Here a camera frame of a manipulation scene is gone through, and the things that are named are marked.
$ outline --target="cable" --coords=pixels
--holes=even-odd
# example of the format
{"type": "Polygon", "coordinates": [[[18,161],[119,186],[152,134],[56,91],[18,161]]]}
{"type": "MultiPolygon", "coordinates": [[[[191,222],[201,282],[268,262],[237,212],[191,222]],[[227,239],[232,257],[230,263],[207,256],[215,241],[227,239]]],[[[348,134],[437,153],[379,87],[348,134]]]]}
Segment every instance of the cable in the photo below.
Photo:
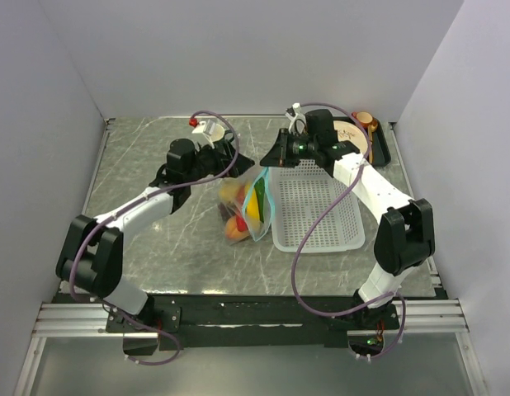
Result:
{"type": "MultiPolygon", "coordinates": [[[[365,153],[363,154],[363,158],[367,158],[369,156],[369,153],[371,152],[371,142],[369,140],[369,136],[367,134],[367,132],[365,131],[365,129],[363,128],[363,126],[360,124],[360,122],[358,120],[356,120],[356,118],[354,118],[352,116],[352,114],[350,114],[349,112],[343,110],[341,107],[338,107],[338,106],[334,106],[334,105],[330,105],[328,103],[322,103],[322,102],[311,102],[311,103],[301,103],[301,106],[302,107],[306,107],[306,106],[323,106],[323,107],[328,107],[328,108],[331,108],[331,109],[334,109],[334,110],[337,110],[337,111],[341,111],[345,116],[349,117],[352,121],[354,121],[354,123],[356,124],[356,126],[361,130],[361,132],[363,132],[363,134],[365,135],[366,137],[366,141],[367,141],[367,150],[365,151],[365,153]]],[[[361,175],[363,174],[363,169],[364,169],[364,164],[360,165],[359,169],[358,169],[358,172],[356,174],[356,177],[354,178],[354,180],[352,181],[352,183],[345,189],[345,191],[338,197],[336,198],[336,200],[330,204],[328,206],[328,208],[312,223],[312,225],[310,226],[309,230],[306,232],[305,236],[303,237],[303,239],[301,240],[298,248],[297,248],[297,251],[295,252],[295,255],[294,255],[294,260],[291,264],[291,288],[294,292],[294,296],[295,296],[295,299],[297,299],[297,302],[304,308],[306,309],[308,312],[314,314],[314,315],[318,315],[318,316],[321,316],[321,317],[325,317],[325,318],[332,318],[332,317],[337,317],[337,316],[346,316],[346,315],[349,315],[349,314],[353,314],[361,309],[364,309],[366,307],[368,307],[369,305],[371,304],[374,304],[375,302],[377,301],[380,301],[380,300],[383,300],[385,298],[388,298],[388,297],[391,297],[391,296],[394,296],[394,295],[397,295],[400,297],[400,299],[402,300],[402,305],[403,305],[403,308],[402,308],[402,323],[405,324],[405,300],[404,298],[399,294],[399,293],[396,293],[396,292],[389,292],[389,293],[385,293],[383,295],[380,295],[374,299],[371,299],[363,304],[359,304],[357,305],[356,307],[353,307],[351,309],[347,309],[347,310],[344,310],[344,311],[340,311],[340,312],[323,312],[323,311],[319,311],[317,309],[314,309],[312,307],[310,307],[309,305],[307,305],[305,303],[305,301],[301,298],[300,294],[299,294],[299,291],[297,290],[297,284],[295,282],[295,272],[297,270],[297,262],[299,261],[299,256],[301,254],[301,251],[303,250],[303,247],[305,246],[306,242],[308,241],[308,238],[312,235],[312,233],[314,232],[315,228],[318,226],[318,224],[324,219],[324,217],[330,212],[330,210],[332,210],[334,207],[336,207],[337,204],[339,204],[339,202],[341,202],[346,196],[348,196],[348,194],[350,194],[350,192],[352,191],[352,188],[354,188],[356,186],[356,184],[360,181],[361,179],[361,175]]],[[[404,331],[404,326],[400,326],[400,330],[399,330],[399,333],[397,335],[397,338],[396,338],[396,342],[402,337],[402,333],[404,331]]],[[[382,351],[380,354],[378,354],[377,356],[383,356],[386,352],[388,351],[391,351],[392,350],[392,346],[394,345],[394,343],[391,343],[389,345],[388,348],[386,348],[384,351],[382,351]]]]}
{"type": "MultiPolygon", "coordinates": [[[[228,172],[231,170],[231,168],[233,167],[233,165],[237,161],[238,152],[240,151],[240,144],[239,144],[239,141],[238,141],[238,134],[235,132],[234,127],[223,116],[221,116],[220,114],[216,114],[213,111],[208,111],[208,110],[197,111],[196,113],[194,113],[191,116],[191,119],[194,119],[195,117],[201,116],[201,115],[213,116],[213,117],[221,120],[228,127],[228,129],[231,131],[231,133],[233,134],[235,154],[233,156],[233,159],[231,160],[231,163],[226,167],[225,170],[223,170],[221,173],[219,173],[218,175],[216,175],[216,176],[214,176],[212,178],[201,179],[201,180],[194,181],[194,182],[191,181],[191,182],[188,182],[188,183],[177,184],[175,186],[164,187],[162,189],[159,189],[159,190],[156,190],[156,191],[152,192],[151,194],[149,194],[148,197],[142,196],[138,200],[135,200],[135,201],[129,203],[128,205],[124,206],[123,208],[121,208],[120,210],[115,212],[112,216],[109,216],[108,218],[103,220],[101,223],[97,224],[93,228],[93,230],[85,237],[85,239],[83,240],[83,243],[81,243],[81,246],[78,249],[78,252],[77,252],[75,258],[73,259],[73,264],[72,264],[72,268],[70,269],[70,276],[69,276],[69,279],[68,279],[69,288],[70,288],[70,295],[72,296],[73,299],[75,299],[76,301],[81,302],[81,303],[85,302],[85,300],[82,299],[81,296],[79,296],[76,293],[76,291],[75,291],[75,277],[77,275],[77,269],[78,269],[78,266],[79,266],[79,262],[81,261],[81,257],[86,252],[88,244],[90,243],[90,241],[92,240],[94,235],[99,230],[101,230],[103,227],[105,227],[110,222],[118,219],[119,217],[121,217],[122,215],[127,213],[128,211],[132,210],[136,206],[138,206],[141,203],[145,202],[149,198],[153,198],[153,197],[158,196],[160,194],[167,193],[167,192],[170,192],[172,190],[176,190],[177,188],[196,186],[196,185],[199,185],[199,184],[204,184],[204,183],[209,183],[209,182],[215,181],[215,180],[220,179],[221,177],[227,175],[228,172]]],[[[141,324],[138,321],[136,321],[135,319],[133,319],[131,317],[131,315],[128,314],[127,312],[124,312],[124,311],[122,311],[120,309],[118,309],[118,311],[120,312],[121,316],[123,316],[125,318],[125,320],[127,320],[128,322],[134,324],[135,326],[138,325],[140,328],[147,329],[150,332],[156,332],[158,334],[161,334],[162,336],[167,337],[167,338],[173,340],[174,343],[177,346],[177,351],[174,353],[174,355],[169,357],[168,359],[166,359],[164,361],[154,361],[154,362],[151,362],[151,361],[138,361],[134,357],[129,356],[130,360],[136,362],[137,364],[141,364],[141,365],[163,365],[163,364],[169,363],[170,361],[173,361],[179,355],[180,350],[182,349],[182,347],[181,347],[180,342],[178,341],[178,339],[176,337],[174,337],[172,334],[169,334],[168,332],[164,332],[163,330],[159,330],[157,328],[151,328],[150,326],[146,326],[144,324],[141,324]]]]}

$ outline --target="plastic bag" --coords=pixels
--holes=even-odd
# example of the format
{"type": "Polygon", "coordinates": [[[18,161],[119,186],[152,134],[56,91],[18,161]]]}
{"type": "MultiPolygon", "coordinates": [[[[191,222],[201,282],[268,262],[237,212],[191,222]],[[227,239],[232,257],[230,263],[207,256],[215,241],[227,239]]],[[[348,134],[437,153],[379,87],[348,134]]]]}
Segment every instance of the plastic bag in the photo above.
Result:
{"type": "Polygon", "coordinates": [[[267,167],[254,166],[242,176],[220,183],[220,215],[231,243],[247,237],[258,241],[268,232],[275,214],[269,177],[267,167]]]}

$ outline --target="plate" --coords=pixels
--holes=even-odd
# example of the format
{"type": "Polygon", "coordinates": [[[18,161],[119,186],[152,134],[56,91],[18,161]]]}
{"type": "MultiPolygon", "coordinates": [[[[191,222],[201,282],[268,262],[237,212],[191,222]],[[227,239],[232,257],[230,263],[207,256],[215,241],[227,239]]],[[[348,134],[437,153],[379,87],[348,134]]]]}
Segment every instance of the plate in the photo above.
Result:
{"type": "Polygon", "coordinates": [[[349,140],[359,148],[362,154],[365,153],[367,150],[367,139],[357,126],[346,121],[334,121],[334,129],[338,132],[340,142],[349,140]]]}

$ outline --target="white backdrop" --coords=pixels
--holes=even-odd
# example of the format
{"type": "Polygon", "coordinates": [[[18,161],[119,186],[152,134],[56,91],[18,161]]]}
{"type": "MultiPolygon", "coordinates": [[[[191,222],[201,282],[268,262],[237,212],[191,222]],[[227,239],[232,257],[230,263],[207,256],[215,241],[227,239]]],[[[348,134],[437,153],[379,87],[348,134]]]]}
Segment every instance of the white backdrop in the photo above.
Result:
{"type": "Polygon", "coordinates": [[[31,0],[0,0],[0,395],[12,394],[40,303],[80,213],[104,123],[31,0]]]}
{"type": "Polygon", "coordinates": [[[396,134],[492,395],[510,396],[510,0],[466,0],[396,134]]]}
{"type": "Polygon", "coordinates": [[[105,117],[331,101],[397,120],[461,0],[40,0],[105,117]]]}

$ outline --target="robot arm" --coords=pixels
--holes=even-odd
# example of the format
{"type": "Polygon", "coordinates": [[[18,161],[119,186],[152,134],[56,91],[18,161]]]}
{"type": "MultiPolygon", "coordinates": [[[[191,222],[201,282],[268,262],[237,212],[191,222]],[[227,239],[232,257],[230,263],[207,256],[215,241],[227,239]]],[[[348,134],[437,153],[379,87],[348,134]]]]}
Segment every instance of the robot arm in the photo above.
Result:
{"type": "MultiPolygon", "coordinates": [[[[343,156],[334,163],[333,177],[350,185],[362,161],[357,153],[343,156]]],[[[352,191],[379,224],[375,242],[378,262],[358,290],[366,302],[398,290],[406,276],[434,253],[432,208],[425,200],[414,202],[367,162],[363,162],[361,179],[352,191]]],[[[390,298],[381,299],[370,307],[378,308],[389,301],[390,298]]]]}
{"type": "MultiPolygon", "coordinates": [[[[167,160],[155,179],[133,200],[106,214],[91,219],[79,215],[71,223],[56,267],[59,278],[69,281],[73,260],[86,237],[99,224],[114,218],[94,235],[90,247],[82,255],[76,272],[76,285],[108,303],[137,316],[144,323],[153,319],[153,297],[129,283],[122,276],[123,248],[145,226],[174,213],[191,194],[191,183],[225,171],[235,150],[224,129],[214,121],[193,125],[197,144],[189,139],[171,143],[167,160]],[[180,188],[170,190],[170,186],[180,188]],[[129,205],[121,217],[116,216],[129,205]]],[[[238,177],[254,161],[238,154],[227,177],[238,177]]]]}
{"type": "MultiPolygon", "coordinates": [[[[356,146],[339,142],[328,110],[305,114],[302,134],[281,129],[276,143],[262,159],[265,167],[295,167],[313,159],[335,179],[349,186],[363,166],[354,194],[366,205],[379,224],[374,246],[375,264],[367,281],[357,291],[362,302],[395,292],[405,277],[435,251],[432,207],[426,200],[414,200],[385,180],[365,162],[356,146]]],[[[392,296],[369,305],[375,309],[392,296]]]]}

